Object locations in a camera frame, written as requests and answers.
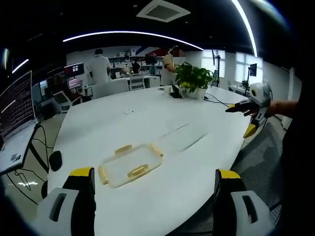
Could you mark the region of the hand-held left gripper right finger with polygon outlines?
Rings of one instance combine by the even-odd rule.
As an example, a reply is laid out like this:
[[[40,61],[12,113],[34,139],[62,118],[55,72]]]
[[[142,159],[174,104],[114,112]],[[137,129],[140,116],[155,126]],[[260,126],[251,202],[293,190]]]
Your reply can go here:
[[[214,188],[215,236],[268,236],[274,230],[269,207],[247,190],[234,171],[217,169]]]

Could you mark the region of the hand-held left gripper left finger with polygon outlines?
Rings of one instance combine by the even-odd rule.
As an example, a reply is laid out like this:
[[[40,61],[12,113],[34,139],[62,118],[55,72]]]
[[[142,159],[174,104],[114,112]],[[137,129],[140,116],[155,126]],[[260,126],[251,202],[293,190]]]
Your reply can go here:
[[[38,205],[36,233],[39,236],[93,236],[95,211],[95,169],[76,169],[62,187],[55,188]]]

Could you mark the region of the person's right hand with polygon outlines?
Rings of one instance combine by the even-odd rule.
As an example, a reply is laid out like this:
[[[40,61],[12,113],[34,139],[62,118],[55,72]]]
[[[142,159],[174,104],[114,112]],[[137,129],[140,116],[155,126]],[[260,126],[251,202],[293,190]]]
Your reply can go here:
[[[279,105],[279,101],[272,101],[268,108],[266,109],[265,118],[270,118],[271,116],[280,115],[281,107]]]

